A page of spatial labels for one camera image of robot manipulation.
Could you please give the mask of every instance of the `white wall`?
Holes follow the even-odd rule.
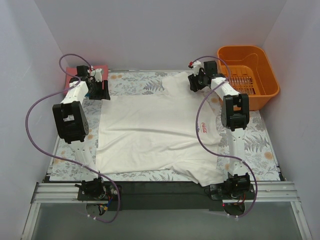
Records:
[[[29,142],[25,115],[37,99],[63,89],[65,77],[62,53],[33,0],[0,0],[0,23],[0,239],[18,240],[50,160]],[[41,103],[30,119],[32,136],[49,152],[57,136],[52,105],[60,99]]]
[[[64,54],[147,70],[186,69],[223,45],[262,46],[286,0],[35,2]]]
[[[263,118],[313,239],[320,239],[320,2],[288,0],[263,48],[281,88]]]

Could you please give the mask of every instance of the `orange basket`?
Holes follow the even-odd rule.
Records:
[[[250,111],[262,107],[280,88],[265,52],[257,46],[223,46],[217,56],[229,66],[230,85],[242,94],[249,95]],[[218,61],[220,72],[228,76],[226,66]]]

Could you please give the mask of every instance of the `red logo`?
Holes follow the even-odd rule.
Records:
[[[204,134],[206,134],[207,133],[207,126],[206,126],[206,124],[204,122],[201,123],[201,127],[202,127],[202,132]]]

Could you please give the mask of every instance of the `white cloth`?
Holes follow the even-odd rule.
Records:
[[[188,74],[162,80],[153,95],[112,96],[102,103],[96,167],[104,174],[171,169],[202,186],[223,182],[217,157],[196,137],[203,96],[189,89]],[[201,140],[214,152],[221,140],[216,116],[206,102],[198,124]]]

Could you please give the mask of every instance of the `flower pattern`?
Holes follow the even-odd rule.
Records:
[[[129,71],[110,72],[108,77],[109,93],[112,96],[121,95],[150,95],[163,91],[162,79],[166,76],[174,76],[179,72],[149,72]],[[203,89],[203,96],[208,94],[209,88]],[[228,139],[224,127],[221,124],[221,102],[217,94],[213,93],[208,98],[212,110],[217,115],[216,126],[222,137],[219,144],[219,153],[229,153]],[[98,147],[98,131],[102,101],[84,99],[82,107],[89,124],[87,142],[93,161],[96,161]],[[279,173],[271,145],[267,137],[266,127],[261,119],[259,111],[250,112],[250,122],[245,132],[245,155],[247,163],[251,166],[257,179],[260,181],[279,181]],[[58,156],[75,159],[71,149],[64,140],[59,139],[56,154]],[[229,159],[218,157],[217,169],[224,172],[227,178]],[[70,162],[55,159],[53,161],[51,181],[80,181],[81,168]],[[170,169],[140,172],[124,172],[108,174],[114,181],[189,181],[187,177]]]

